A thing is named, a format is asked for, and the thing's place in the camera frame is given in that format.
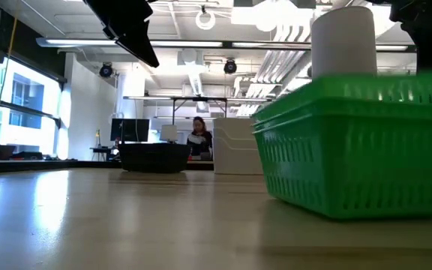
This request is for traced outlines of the white cylinder lamp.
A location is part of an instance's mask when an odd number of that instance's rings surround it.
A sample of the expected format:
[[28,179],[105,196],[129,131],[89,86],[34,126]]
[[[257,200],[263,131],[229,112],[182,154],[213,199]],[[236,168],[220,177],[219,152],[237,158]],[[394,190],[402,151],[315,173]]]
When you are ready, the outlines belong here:
[[335,74],[376,74],[374,17],[366,7],[343,7],[319,16],[311,26],[314,79]]

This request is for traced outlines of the long linear ceiling light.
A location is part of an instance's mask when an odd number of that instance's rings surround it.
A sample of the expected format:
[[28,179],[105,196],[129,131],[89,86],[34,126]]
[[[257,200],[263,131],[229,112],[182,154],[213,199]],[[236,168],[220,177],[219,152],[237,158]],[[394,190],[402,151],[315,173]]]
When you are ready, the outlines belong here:
[[[116,47],[114,40],[103,39],[70,39],[46,38],[36,39],[40,47]],[[151,40],[154,48],[193,48],[225,50],[297,50],[310,51],[309,42],[275,42],[275,41],[232,41],[232,40]],[[410,44],[376,44],[378,53],[416,53],[416,46]]]

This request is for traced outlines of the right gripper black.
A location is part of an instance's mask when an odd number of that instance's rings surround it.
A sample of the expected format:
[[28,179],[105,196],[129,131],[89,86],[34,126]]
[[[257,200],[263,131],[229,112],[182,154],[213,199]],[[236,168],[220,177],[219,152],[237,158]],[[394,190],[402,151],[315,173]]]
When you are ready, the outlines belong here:
[[389,19],[401,25],[416,47],[418,72],[432,72],[432,0],[365,0],[375,5],[390,5]]

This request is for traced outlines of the person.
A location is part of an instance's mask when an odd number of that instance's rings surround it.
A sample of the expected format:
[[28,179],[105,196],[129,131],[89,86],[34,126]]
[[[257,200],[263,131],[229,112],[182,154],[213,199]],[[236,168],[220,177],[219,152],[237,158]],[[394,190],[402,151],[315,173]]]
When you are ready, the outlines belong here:
[[212,160],[212,134],[207,130],[206,123],[202,117],[193,118],[193,131],[187,137],[190,146],[190,156],[193,160]]

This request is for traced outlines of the black metal frame stand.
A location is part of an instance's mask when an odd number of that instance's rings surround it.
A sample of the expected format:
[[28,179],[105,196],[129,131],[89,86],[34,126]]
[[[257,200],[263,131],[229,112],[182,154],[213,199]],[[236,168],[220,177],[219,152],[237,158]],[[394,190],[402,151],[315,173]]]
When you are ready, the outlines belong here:
[[186,101],[193,101],[193,102],[206,102],[213,101],[216,105],[220,107],[220,109],[224,113],[224,117],[227,117],[227,110],[228,110],[228,99],[226,97],[206,97],[206,96],[194,96],[194,97],[170,97],[169,98],[172,101],[172,125],[175,124],[176,120],[176,111],[179,109],[176,106],[176,102],[179,100],[182,100],[183,105]]

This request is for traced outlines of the black computer monitor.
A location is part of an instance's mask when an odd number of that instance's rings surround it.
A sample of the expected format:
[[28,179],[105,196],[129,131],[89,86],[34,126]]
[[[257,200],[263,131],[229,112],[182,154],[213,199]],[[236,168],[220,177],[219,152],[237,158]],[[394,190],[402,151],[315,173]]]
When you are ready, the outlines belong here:
[[149,136],[148,119],[113,118],[111,121],[110,140],[124,142],[147,142]]

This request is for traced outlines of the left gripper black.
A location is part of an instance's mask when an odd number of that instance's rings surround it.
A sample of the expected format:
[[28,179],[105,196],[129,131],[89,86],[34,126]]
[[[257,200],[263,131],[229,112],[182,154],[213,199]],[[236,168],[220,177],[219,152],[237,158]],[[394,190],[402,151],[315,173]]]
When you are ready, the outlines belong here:
[[146,0],[84,0],[103,26],[103,33],[150,67],[160,63],[147,36],[153,10]]

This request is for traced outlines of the white desk lamp shade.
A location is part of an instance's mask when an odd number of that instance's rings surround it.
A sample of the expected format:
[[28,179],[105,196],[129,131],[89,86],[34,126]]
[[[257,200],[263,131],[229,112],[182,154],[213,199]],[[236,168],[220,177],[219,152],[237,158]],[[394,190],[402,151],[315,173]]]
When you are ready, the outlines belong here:
[[160,140],[168,143],[176,143],[178,140],[178,129],[174,124],[164,124],[160,129]]

